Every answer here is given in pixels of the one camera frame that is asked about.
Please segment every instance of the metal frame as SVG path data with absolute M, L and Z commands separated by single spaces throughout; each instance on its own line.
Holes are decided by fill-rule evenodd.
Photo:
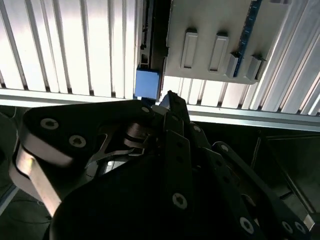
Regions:
M 2 105 L 45 107 L 124 101 L 123 98 L 0 89 Z M 192 121 L 320 132 L 320 117 L 200 105 L 187 105 Z

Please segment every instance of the blue circuit board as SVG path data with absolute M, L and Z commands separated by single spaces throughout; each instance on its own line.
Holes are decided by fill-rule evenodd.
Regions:
M 236 63 L 236 67 L 233 73 L 233 77 L 235 78 L 238 75 L 241 62 L 244 58 L 246 48 L 250 39 L 250 35 L 254 29 L 254 25 L 256 22 L 256 18 L 261 6 L 262 0 L 253 0 L 250 4 L 248 14 L 246 16 L 244 26 L 242 29 L 242 33 L 240 36 L 239 44 L 238 44 L 238 49 L 235 55 L 238 57 L 238 62 Z

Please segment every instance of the blue block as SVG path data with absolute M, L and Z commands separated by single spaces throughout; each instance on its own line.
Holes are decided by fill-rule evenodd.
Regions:
M 159 73 L 144 69 L 136 70 L 135 96 L 157 99 Z

